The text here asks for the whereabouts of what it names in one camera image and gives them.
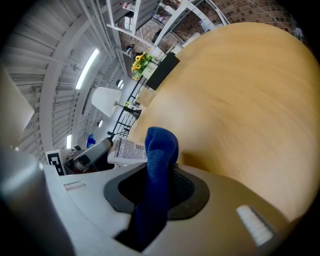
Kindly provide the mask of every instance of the light wood tabletop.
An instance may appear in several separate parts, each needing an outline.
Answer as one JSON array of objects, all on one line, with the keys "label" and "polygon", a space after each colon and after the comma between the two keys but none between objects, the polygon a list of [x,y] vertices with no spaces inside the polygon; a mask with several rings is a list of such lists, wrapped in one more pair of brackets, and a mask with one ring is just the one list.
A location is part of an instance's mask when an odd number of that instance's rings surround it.
[{"label": "light wood tabletop", "polygon": [[179,143],[178,163],[233,178],[288,220],[319,188],[320,70],[291,34],[235,23],[184,48],[129,138],[163,127]]}]

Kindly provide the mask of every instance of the ceiling beam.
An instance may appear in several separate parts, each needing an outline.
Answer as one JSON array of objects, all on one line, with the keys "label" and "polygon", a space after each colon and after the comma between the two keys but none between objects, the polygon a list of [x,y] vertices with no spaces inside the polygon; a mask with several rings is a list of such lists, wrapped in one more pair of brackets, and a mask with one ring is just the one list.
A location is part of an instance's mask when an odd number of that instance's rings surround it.
[{"label": "ceiling beam", "polygon": [[[104,6],[101,11],[102,13],[106,12],[107,6]],[[56,47],[52,58],[63,62],[69,56],[71,50],[74,48],[80,37],[85,33],[90,25],[91,24],[87,16],[82,14],[64,34],[58,46]],[[63,67],[64,64],[51,60],[46,69],[42,84],[39,105],[39,124],[44,152],[54,149],[52,137],[52,108],[56,85]]]}]

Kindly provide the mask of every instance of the brick wall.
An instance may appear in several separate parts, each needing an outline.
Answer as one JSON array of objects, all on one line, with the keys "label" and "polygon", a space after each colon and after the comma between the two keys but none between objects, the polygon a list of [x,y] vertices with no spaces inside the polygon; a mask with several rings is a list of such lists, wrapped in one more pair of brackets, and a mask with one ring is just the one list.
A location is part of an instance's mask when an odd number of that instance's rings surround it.
[{"label": "brick wall", "polygon": [[[275,0],[213,0],[217,7],[222,11],[230,23],[240,22],[258,22],[269,24],[287,31],[292,35],[295,34],[297,26],[290,13]],[[207,16],[215,25],[221,23],[217,12],[206,2],[198,5],[198,8]],[[195,32],[203,33],[199,25],[199,17],[193,12],[188,14],[174,32],[182,39],[187,40],[189,35]]]}]

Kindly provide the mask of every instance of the white label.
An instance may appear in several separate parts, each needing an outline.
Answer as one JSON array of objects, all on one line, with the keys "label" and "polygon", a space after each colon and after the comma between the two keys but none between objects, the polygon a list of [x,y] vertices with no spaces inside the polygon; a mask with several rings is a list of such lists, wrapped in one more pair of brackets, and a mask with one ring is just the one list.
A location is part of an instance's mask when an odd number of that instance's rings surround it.
[{"label": "white label", "polygon": [[119,138],[115,145],[115,158],[122,159],[147,159],[145,147],[133,141]]}]

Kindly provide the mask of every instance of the white shelving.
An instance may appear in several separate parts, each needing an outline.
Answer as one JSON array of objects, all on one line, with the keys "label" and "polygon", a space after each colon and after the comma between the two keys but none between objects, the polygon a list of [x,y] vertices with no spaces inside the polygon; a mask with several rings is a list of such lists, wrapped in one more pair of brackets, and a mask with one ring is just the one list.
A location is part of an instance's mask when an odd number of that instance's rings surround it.
[{"label": "white shelving", "polygon": [[199,10],[197,7],[203,1],[207,1],[207,3],[217,12],[218,16],[220,17],[223,25],[230,24],[226,16],[220,11],[220,9],[216,6],[216,4],[212,0],[179,0],[181,5],[175,11],[175,13],[171,16],[171,18],[167,21],[165,25],[161,25],[162,30],[157,37],[154,44],[145,41],[143,38],[136,35],[136,31],[140,29],[146,22],[152,19],[152,13],[156,13],[159,9],[159,3],[162,0],[136,0],[135,1],[135,11],[133,15],[133,25],[132,31],[119,28],[116,26],[116,23],[123,18],[128,10],[123,9],[120,6],[120,3],[123,0],[106,0],[108,6],[108,14],[110,24],[107,24],[108,27],[125,33],[129,36],[132,36],[142,43],[146,44],[148,47],[151,47],[151,50],[154,50],[160,41],[166,36],[167,33],[171,33],[173,29],[188,15],[190,12],[195,13],[206,25],[210,30],[214,30],[216,27],[210,21],[210,19]]}]

